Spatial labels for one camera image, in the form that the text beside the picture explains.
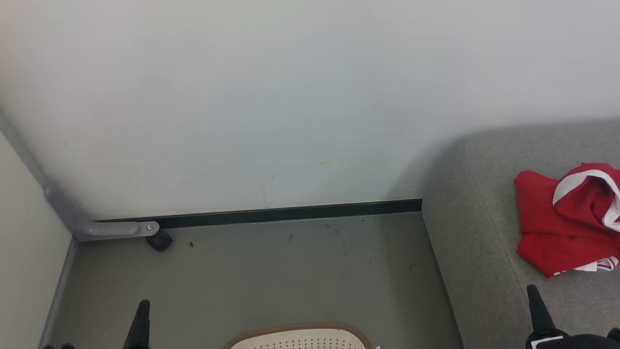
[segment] red clothing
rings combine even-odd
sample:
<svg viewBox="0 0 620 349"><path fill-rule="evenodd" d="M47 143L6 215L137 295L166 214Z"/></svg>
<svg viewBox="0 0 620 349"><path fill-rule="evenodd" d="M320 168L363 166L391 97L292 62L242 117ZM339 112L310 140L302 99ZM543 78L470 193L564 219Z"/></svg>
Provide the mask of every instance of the red clothing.
<svg viewBox="0 0 620 349"><path fill-rule="evenodd" d="M620 171L592 163L561 180L532 171L515 178L523 234L517 254L547 278L612 270L620 258Z"/></svg>

